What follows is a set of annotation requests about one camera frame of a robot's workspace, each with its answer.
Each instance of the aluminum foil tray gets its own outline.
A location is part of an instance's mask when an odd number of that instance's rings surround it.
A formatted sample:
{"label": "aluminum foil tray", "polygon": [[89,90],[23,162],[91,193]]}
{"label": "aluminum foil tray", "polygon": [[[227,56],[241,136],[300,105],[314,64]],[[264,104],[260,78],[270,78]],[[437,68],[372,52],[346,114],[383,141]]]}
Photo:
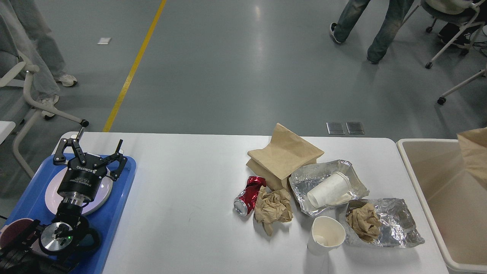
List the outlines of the aluminum foil tray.
{"label": "aluminum foil tray", "polygon": [[[340,171],[348,177],[352,189],[348,192],[347,197],[338,204],[325,205],[320,208],[314,207],[308,199],[308,191],[312,190],[336,171]],[[296,200],[298,200],[301,206],[301,211],[311,217],[317,216],[325,209],[346,204],[351,199],[360,199],[369,194],[369,190],[358,179],[352,163],[345,160],[302,166],[291,174],[289,184],[291,185]]]}
{"label": "aluminum foil tray", "polygon": [[[371,243],[360,239],[345,219],[350,211],[362,207],[367,202],[375,206],[375,212],[382,223],[379,238]],[[347,233],[345,240],[353,246],[409,248],[425,242],[416,230],[416,223],[403,199],[351,200],[341,209],[338,221]]]}

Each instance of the gray floor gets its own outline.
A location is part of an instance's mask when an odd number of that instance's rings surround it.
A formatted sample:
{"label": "gray floor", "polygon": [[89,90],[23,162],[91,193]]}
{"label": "gray floor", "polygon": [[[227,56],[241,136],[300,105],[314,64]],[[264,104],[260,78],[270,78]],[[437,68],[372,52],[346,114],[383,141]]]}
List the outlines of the gray floor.
{"label": "gray floor", "polygon": [[[79,84],[61,88],[58,109],[102,131],[160,1],[38,0]],[[439,95],[485,67],[476,51],[441,49],[422,9],[404,25],[379,65],[366,51],[387,1],[372,1],[343,45],[328,36],[345,0],[168,0],[112,132],[270,135],[276,122],[301,136],[328,136],[326,122],[360,121],[364,137],[456,138],[487,126],[486,80]],[[109,45],[97,45],[112,37]],[[481,35],[479,40],[487,40]],[[41,121],[21,145],[37,168],[59,136],[78,126]],[[0,214],[29,179],[0,146]]]}

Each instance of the red soda can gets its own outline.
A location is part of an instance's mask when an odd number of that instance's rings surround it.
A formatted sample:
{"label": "red soda can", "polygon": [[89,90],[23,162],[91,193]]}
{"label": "red soda can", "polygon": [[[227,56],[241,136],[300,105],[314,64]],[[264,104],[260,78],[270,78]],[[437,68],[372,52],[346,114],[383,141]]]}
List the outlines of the red soda can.
{"label": "red soda can", "polygon": [[233,207],[240,216],[249,215],[255,208],[261,186],[267,186],[263,177],[250,176],[248,178],[245,189],[233,200]]}

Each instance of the crumpled brown paper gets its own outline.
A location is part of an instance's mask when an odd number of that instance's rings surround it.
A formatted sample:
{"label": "crumpled brown paper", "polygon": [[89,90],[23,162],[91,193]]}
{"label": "crumpled brown paper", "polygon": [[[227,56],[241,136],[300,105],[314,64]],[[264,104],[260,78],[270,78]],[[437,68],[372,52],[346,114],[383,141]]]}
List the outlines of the crumpled brown paper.
{"label": "crumpled brown paper", "polygon": [[291,195],[285,189],[267,193],[265,187],[261,186],[255,204],[254,217],[258,223],[262,223],[268,236],[272,236],[274,231],[273,222],[286,223],[293,219],[290,200]]}
{"label": "crumpled brown paper", "polygon": [[466,170],[487,190],[487,127],[457,136]]}
{"label": "crumpled brown paper", "polygon": [[370,243],[379,237],[382,223],[375,213],[373,204],[366,203],[363,207],[352,210],[346,219],[362,240]]}
{"label": "crumpled brown paper", "polygon": [[271,190],[288,190],[287,178],[303,165],[316,163],[323,151],[277,123],[271,141],[263,149],[247,153],[247,166],[265,178]]}

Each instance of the chair leg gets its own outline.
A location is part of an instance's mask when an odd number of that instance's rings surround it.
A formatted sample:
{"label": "chair leg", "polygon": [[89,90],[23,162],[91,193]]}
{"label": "chair leg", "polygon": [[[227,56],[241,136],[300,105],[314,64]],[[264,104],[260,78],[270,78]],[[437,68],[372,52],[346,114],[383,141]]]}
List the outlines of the chair leg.
{"label": "chair leg", "polygon": [[401,24],[401,27],[402,25],[404,25],[406,23],[406,21],[409,19],[409,17],[411,17],[411,15],[421,6],[421,4],[418,4],[409,14],[408,16],[406,16],[406,18],[404,19],[404,21],[402,21],[402,24]]}
{"label": "chair leg", "polygon": [[468,78],[467,80],[459,83],[458,85],[452,87],[450,90],[448,90],[447,92],[443,93],[440,98],[438,99],[438,103],[440,105],[442,105],[443,103],[445,103],[446,99],[445,97],[452,94],[454,91],[458,90],[459,88],[465,86],[466,84],[472,82],[473,80],[479,78],[479,77],[482,77],[486,74],[486,70],[483,69],[481,71],[479,71],[478,73],[474,74],[473,76],[471,76],[470,78]]}
{"label": "chair leg", "polygon": [[436,24],[436,21],[437,20],[438,20],[438,18],[434,17],[433,24],[431,24],[431,26],[429,26],[429,27],[426,28],[426,32],[427,33],[430,33],[433,30],[433,27]]}
{"label": "chair leg", "polygon": [[27,175],[32,178],[34,177],[34,171],[30,168],[29,164],[25,161],[22,155],[19,152],[19,145],[24,139],[25,135],[29,132],[32,126],[35,124],[37,119],[41,116],[41,109],[37,109],[32,117],[30,117],[22,129],[17,133],[17,136],[14,138],[14,143],[12,145],[12,151],[14,153],[14,157],[19,162],[20,166],[24,169]]}
{"label": "chair leg", "polygon": [[66,112],[63,112],[63,111],[60,111],[57,108],[54,108],[54,107],[46,107],[45,105],[43,105],[43,104],[41,104],[39,102],[34,101],[34,99],[32,99],[32,97],[30,95],[30,90],[31,90],[31,86],[32,86],[33,76],[34,75],[31,72],[27,72],[26,75],[25,75],[25,82],[24,82],[23,94],[24,94],[24,99],[27,101],[28,104],[32,105],[35,108],[38,108],[38,109],[41,109],[41,110],[45,110],[45,111],[50,112],[50,113],[53,113],[55,115],[59,115],[59,116],[64,117],[64,118],[66,118],[68,120],[75,121],[75,122],[79,123],[81,126],[84,126],[84,127],[87,127],[88,126],[89,123],[85,119],[80,119],[80,118],[78,118],[76,116],[73,116],[73,115],[68,114]]}
{"label": "chair leg", "polygon": [[469,27],[472,27],[472,26],[476,26],[476,25],[481,25],[483,24],[483,22],[479,22],[479,23],[473,23],[473,21],[475,20],[476,16],[474,16],[472,19],[470,19],[470,21],[468,23],[466,23],[465,25],[463,25],[461,28],[460,28],[460,31],[455,34],[455,36],[453,36],[453,38],[448,41],[448,43],[430,60],[430,62],[428,64],[426,64],[426,68],[431,68],[433,62],[438,58],[440,57],[440,55]]}

